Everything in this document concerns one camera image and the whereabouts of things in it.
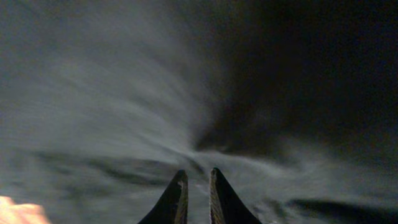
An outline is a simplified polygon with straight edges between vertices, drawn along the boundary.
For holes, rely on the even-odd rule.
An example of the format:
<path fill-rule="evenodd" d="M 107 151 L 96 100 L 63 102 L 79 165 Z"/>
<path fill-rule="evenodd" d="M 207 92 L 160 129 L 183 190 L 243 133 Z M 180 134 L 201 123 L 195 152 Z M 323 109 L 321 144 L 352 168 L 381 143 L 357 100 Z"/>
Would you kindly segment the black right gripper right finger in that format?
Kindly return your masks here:
<path fill-rule="evenodd" d="M 261 224 L 216 167 L 210 173 L 209 190 L 211 224 Z"/>

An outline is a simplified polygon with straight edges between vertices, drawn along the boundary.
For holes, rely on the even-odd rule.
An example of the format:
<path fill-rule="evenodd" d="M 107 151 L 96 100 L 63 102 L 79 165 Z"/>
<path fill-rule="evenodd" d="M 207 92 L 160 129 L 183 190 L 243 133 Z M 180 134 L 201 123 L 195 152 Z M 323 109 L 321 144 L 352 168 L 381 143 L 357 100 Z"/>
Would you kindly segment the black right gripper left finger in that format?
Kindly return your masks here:
<path fill-rule="evenodd" d="M 188 177 L 179 170 L 152 210 L 138 224 L 187 224 Z"/>

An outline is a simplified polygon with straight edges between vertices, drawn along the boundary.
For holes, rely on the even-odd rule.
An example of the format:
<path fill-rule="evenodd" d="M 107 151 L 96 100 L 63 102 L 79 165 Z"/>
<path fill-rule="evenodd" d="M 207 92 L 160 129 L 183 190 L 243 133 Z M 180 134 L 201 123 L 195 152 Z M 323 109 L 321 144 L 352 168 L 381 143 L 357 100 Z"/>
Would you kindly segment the black shorts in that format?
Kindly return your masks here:
<path fill-rule="evenodd" d="M 397 222 L 396 1 L 2 1 L 1 194 L 137 223 L 217 167 L 262 223 Z"/>

